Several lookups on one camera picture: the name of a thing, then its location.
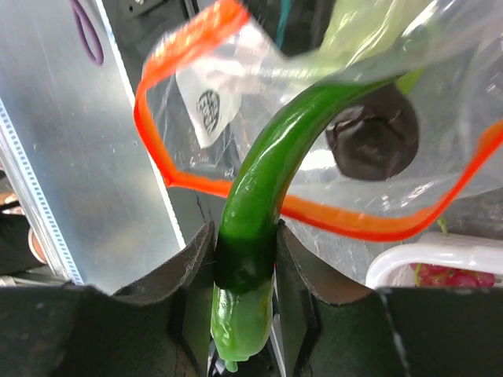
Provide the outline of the dark brown mushroom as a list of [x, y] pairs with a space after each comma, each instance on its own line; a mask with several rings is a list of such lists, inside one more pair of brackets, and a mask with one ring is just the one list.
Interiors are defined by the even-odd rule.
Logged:
[[325, 129], [340, 173], [361, 181], [386, 181], [417, 154], [416, 112], [395, 84], [347, 106]]

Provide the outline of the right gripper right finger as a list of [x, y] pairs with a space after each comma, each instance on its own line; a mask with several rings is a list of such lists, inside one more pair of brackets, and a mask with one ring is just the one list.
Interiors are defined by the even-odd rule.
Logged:
[[289, 376], [499, 376], [499, 288], [373, 290], [277, 231], [276, 278]]

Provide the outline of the green cabbage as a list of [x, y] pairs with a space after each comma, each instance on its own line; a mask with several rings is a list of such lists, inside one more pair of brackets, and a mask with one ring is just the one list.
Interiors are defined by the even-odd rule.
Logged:
[[318, 81], [380, 53], [402, 47], [406, 29], [428, 1], [337, 1], [311, 77]]

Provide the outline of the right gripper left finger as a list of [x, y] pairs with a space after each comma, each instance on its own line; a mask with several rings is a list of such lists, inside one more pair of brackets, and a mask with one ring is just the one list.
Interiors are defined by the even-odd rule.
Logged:
[[4, 376], [204, 376], [215, 226], [107, 295], [91, 286], [4, 287]]

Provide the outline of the clear zip top bag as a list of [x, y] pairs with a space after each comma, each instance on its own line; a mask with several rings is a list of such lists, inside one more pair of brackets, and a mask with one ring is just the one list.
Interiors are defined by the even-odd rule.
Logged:
[[154, 46], [134, 122], [225, 239], [405, 239], [502, 186], [502, 4], [217, 1]]

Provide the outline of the long green chili pepper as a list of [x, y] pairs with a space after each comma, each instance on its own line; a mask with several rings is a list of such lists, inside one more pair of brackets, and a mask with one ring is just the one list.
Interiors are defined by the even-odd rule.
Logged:
[[394, 81], [314, 84], [277, 112], [248, 151], [215, 248], [211, 335], [228, 372], [237, 372], [270, 336], [278, 222], [303, 158], [342, 110]]

